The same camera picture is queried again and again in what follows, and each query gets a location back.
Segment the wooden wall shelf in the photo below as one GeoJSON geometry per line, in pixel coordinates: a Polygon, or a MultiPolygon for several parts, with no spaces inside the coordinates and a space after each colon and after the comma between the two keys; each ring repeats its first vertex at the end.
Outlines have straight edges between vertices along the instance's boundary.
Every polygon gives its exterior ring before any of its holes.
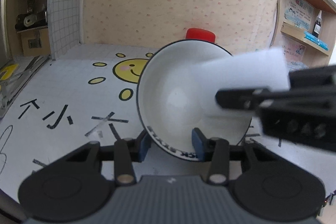
{"type": "Polygon", "coordinates": [[[292,26],[289,23],[283,22],[281,27],[281,32],[283,35],[287,36],[288,38],[291,38],[292,40],[295,40],[298,43],[305,44],[307,46],[310,46],[317,51],[323,53],[326,56],[330,55],[330,51],[326,51],[317,44],[311,42],[310,40],[304,38],[304,29],[292,26]]]}

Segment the left wooden shelf unit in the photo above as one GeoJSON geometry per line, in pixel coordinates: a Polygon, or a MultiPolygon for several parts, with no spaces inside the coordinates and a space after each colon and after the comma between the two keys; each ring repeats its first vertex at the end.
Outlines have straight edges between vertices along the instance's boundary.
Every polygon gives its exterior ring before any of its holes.
{"type": "Polygon", "coordinates": [[[47,0],[2,0],[6,45],[12,59],[51,54],[47,0]]]}

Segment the white sponge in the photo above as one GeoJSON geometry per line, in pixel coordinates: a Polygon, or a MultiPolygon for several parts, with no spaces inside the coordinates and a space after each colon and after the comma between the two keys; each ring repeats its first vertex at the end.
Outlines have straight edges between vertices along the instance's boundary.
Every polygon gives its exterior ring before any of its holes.
{"type": "Polygon", "coordinates": [[[191,72],[196,81],[198,100],[207,117],[242,115],[240,110],[218,105],[215,95],[219,90],[267,88],[277,92],[287,91],[290,87],[281,48],[217,57],[196,63],[191,72]]]}

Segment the yellow enamel bowl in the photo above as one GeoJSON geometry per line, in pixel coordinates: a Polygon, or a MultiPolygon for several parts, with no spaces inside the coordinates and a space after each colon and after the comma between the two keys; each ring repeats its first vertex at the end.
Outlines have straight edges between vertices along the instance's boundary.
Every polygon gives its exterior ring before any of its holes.
{"type": "Polygon", "coordinates": [[[199,128],[208,138],[239,144],[251,124],[250,117],[209,116],[201,107],[198,88],[204,83],[197,63],[229,58],[219,45],[201,40],[180,40],[158,50],[145,65],[137,87],[137,110],[144,129],[168,154],[198,161],[191,135],[199,128]]]}

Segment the dark dropper bottle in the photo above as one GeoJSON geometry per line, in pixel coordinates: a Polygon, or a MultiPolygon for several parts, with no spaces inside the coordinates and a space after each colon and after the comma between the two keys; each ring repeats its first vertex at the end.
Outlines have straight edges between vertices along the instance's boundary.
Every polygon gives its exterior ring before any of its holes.
{"type": "Polygon", "coordinates": [[[316,19],[315,19],[315,23],[314,23],[313,30],[312,30],[312,33],[311,33],[316,38],[319,37],[319,33],[321,31],[321,22],[322,22],[322,11],[320,10],[318,12],[318,15],[317,15],[316,19]]]}

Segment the cartoon sticker lower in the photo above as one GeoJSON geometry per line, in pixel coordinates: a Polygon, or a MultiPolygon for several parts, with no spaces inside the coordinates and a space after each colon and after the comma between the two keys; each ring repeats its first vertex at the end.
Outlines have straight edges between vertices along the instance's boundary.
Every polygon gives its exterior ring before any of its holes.
{"type": "Polygon", "coordinates": [[[283,42],[282,49],[287,61],[302,61],[306,46],[298,42],[283,42]]]}

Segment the cartoon poster upper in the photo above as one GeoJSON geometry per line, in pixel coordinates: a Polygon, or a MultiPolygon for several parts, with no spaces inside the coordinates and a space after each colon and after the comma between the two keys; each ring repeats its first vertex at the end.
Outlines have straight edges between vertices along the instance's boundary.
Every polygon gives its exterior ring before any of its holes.
{"type": "Polygon", "coordinates": [[[285,21],[295,27],[310,30],[314,7],[305,0],[286,0],[285,21]]]}

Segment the red cylindrical speaker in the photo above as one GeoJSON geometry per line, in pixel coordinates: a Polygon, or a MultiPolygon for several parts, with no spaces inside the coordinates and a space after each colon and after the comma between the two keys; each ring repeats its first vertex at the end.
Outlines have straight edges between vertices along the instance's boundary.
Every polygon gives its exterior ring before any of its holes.
{"type": "Polygon", "coordinates": [[[189,28],[186,32],[185,39],[215,43],[216,35],[213,32],[201,28],[189,28]]]}

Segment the blue books on shelf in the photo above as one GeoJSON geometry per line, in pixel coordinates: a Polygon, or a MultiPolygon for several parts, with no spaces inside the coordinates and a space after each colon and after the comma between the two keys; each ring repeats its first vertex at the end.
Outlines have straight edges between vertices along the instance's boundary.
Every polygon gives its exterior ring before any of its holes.
{"type": "Polygon", "coordinates": [[[320,40],[319,38],[315,37],[313,34],[307,32],[307,31],[304,31],[304,38],[310,40],[311,42],[317,44],[318,46],[320,46],[321,48],[323,48],[324,50],[328,51],[329,50],[329,47],[328,45],[323,42],[322,40],[320,40]]]}

